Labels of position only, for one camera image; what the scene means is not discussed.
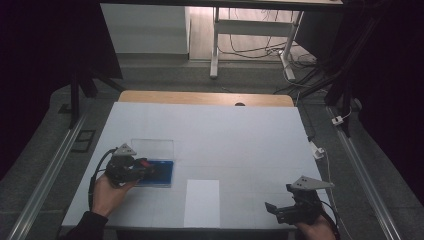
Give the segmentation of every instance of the table surface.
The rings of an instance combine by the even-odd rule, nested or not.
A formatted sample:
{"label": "table surface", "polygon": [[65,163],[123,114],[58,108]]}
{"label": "table surface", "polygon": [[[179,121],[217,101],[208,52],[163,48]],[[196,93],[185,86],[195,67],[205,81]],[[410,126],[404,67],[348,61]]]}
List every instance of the table surface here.
{"label": "table surface", "polygon": [[[131,145],[132,139],[169,139],[174,142],[172,187],[131,189],[122,206],[110,216],[107,227],[210,229],[208,224],[215,221],[214,229],[293,228],[278,224],[275,216],[267,213],[264,202],[278,207],[292,206],[292,194],[286,191],[285,184],[293,183],[302,175],[321,179],[298,109],[263,106],[266,101],[273,102],[272,98],[278,99],[274,104],[280,102],[281,96],[255,95],[261,107],[253,104],[236,107],[226,106],[233,105],[233,100],[226,104],[221,100],[242,99],[247,103],[247,99],[253,99],[252,95],[197,93],[199,98],[184,97],[191,94],[122,94],[120,102],[111,110],[63,226],[75,226],[88,210],[89,178],[105,152],[123,143]],[[151,97],[151,102],[162,103],[125,102],[145,101],[142,96],[149,95],[160,95],[160,98]],[[208,105],[208,96],[212,99],[219,95],[222,98],[218,98],[221,99],[218,105]],[[169,104],[172,99],[185,104]],[[189,100],[197,102],[198,99],[203,99],[205,105],[188,104]],[[186,224],[190,212],[186,204],[189,198],[193,200],[189,197],[193,191],[188,189],[188,183],[193,180],[218,183],[215,195],[211,194],[212,199],[218,199],[218,205],[209,209],[217,215],[205,223],[200,221],[197,226]],[[321,200],[328,202],[325,191],[319,190],[318,194]]]}
{"label": "table surface", "polygon": [[246,106],[293,107],[293,100],[287,95],[199,93],[199,92],[158,92],[124,91],[119,102],[204,104],[234,106],[243,103]]}

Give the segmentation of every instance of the metal frame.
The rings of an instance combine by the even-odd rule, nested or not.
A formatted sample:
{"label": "metal frame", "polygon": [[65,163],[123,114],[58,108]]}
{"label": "metal frame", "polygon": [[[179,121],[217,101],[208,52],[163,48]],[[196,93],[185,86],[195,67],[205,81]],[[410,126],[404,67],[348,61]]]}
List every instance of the metal frame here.
{"label": "metal frame", "polygon": [[56,180],[56,177],[68,156],[69,151],[71,150],[72,144],[74,143],[79,130],[85,122],[85,119],[92,105],[92,101],[93,100],[91,99],[87,99],[87,106],[85,106],[85,111],[79,120],[75,123],[74,128],[68,130],[68,133],[60,144],[59,149],[56,151],[55,155],[50,161],[50,164],[41,177],[41,180],[38,182],[33,193],[31,194],[31,197],[22,210],[21,215],[13,226],[12,231],[7,237],[8,240],[23,240],[28,235],[32,224],[34,223],[45,199],[47,198],[47,195],[49,194],[50,189],[52,188],[53,183]]}
{"label": "metal frame", "polygon": [[[335,117],[330,107],[327,107],[327,112],[331,118]],[[352,163],[352,168],[355,170],[356,176],[358,177],[358,180],[364,189],[365,195],[367,195],[368,201],[375,211],[377,219],[380,222],[381,228],[386,235],[386,238],[390,240],[402,239],[402,236],[400,235],[400,232],[397,229],[396,224],[386,207],[386,204],[380,197],[374,182],[368,174],[368,171],[361,159],[360,154],[356,150],[352,139],[347,137],[345,132],[339,126],[335,126],[335,128],[337,130],[337,135],[339,136],[340,141]]]}
{"label": "metal frame", "polygon": [[293,44],[294,37],[299,27],[300,19],[303,12],[299,12],[293,23],[289,22],[259,22],[245,20],[219,20],[219,8],[214,11],[214,26],[213,26],[213,47],[211,57],[210,78],[218,77],[218,35],[233,34],[233,35],[254,35],[254,36],[276,36],[287,37],[287,43],[284,51],[279,52],[281,62],[284,66],[287,79],[295,80],[293,70],[288,59],[290,48]]}

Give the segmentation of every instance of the metal bar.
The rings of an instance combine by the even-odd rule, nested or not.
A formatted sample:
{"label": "metal bar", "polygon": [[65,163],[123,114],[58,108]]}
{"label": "metal bar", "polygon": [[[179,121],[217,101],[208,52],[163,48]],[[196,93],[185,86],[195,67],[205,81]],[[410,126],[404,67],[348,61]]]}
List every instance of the metal bar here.
{"label": "metal bar", "polygon": [[219,8],[215,9],[215,20],[213,22],[213,46],[211,57],[210,78],[218,77],[218,33],[219,33]]}
{"label": "metal bar", "polygon": [[295,21],[292,24],[291,32],[290,32],[290,34],[289,34],[289,36],[287,38],[287,44],[286,44],[286,47],[284,48],[284,54],[283,54],[283,57],[286,60],[289,57],[290,48],[291,48],[291,45],[293,44],[294,36],[296,35],[297,28],[299,27],[299,23],[300,23],[300,19],[302,18],[302,14],[303,14],[303,12],[298,12],[297,13],[297,17],[296,17]]}
{"label": "metal bar", "polygon": [[[327,112],[331,118],[335,117],[329,107],[327,107]],[[389,240],[401,240],[402,237],[397,230],[395,222],[393,221],[392,216],[387,210],[386,204],[384,203],[383,199],[381,199],[372,179],[370,178],[352,139],[346,137],[345,133],[340,127],[336,127],[336,129],[340,141],[342,142],[342,145],[352,163],[352,167],[355,170],[356,176],[358,177],[359,182],[361,183],[361,186],[368,197],[371,207],[375,211],[377,219],[380,222],[381,228],[383,229],[386,238]]]}
{"label": "metal bar", "polygon": [[71,150],[72,144],[77,137],[79,130],[85,122],[88,111],[92,105],[92,101],[93,100],[87,100],[87,106],[85,107],[85,111],[81,115],[80,119],[76,122],[73,129],[68,130],[68,133],[60,144],[59,149],[50,161],[50,164],[41,177],[41,180],[38,182],[34,192],[26,203],[25,208],[22,210],[21,215],[16,221],[15,226],[7,238],[8,240],[23,240],[28,235],[28,232],[34,223],[44,200],[47,198],[47,195],[53,186],[53,183],[56,180],[69,151]]}

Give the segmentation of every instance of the white table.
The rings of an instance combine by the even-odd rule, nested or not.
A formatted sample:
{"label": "white table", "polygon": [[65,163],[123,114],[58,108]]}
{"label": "white table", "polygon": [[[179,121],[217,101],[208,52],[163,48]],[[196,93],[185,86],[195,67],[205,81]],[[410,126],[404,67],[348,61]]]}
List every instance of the white table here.
{"label": "white table", "polygon": [[206,229],[293,229],[278,224],[264,202],[292,206],[285,184],[301,175],[321,179],[295,107],[116,102],[63,226],[77,225],[88,210],[89,178],[103,154],[134,138],[174,141],[172,187],[131,189],[110,228],[193,228],[185,225],[187,182],[217,180],[218,225]]}

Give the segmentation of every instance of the aluminum rail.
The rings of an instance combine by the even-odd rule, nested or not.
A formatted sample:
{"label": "aluminum rail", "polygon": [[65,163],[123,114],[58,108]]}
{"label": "aluminum rail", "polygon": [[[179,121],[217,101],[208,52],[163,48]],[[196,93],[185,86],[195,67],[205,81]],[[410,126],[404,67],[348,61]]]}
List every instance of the aluminum rail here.
{"label": "aluminum rail", "polygon": [[12,231],[7,237],[8,240],[23,240],[28,235],[28,232],[34,223],[44,200],[47,198],[47,195],[50,192],[50,189],[53,186],[53,183],[56,180],[69,151],[71,150],[72,144],[74,143],[78,132],[87,118],[92,101],[93,100],[91,99],[87,99],[87,104],[80,119],[76,122],[74,128],[67,132],[46,171],[44,171],[41,180],[38,182],[31,197],[25,205],[25,208],[22,210],[21,215],[16,221]]}
{"label": "aluminum rail", "polygon": [[[331,118],[334,118],[334,114],[331,112],[331,109],[327,107],[327,112]],[[352,167],[355,170],[356,176],[361,183],[362,188],[365,191],[366,196],[370,202],[371,207],[374,209],[378,221],[380,222],[381,228],[383,229],[384,234],[388,240],[401,240],[402,237],[396,227],[395,222],[393,221],[390,212],[388,211],[386,204],[383,199],[380,197],[368,171],[356,150],[355,144],[351,138],[348,138],[346,134],[341,130],[340,127],[335,127],[337,134],[342,142],[342,145],[352,163]]]}

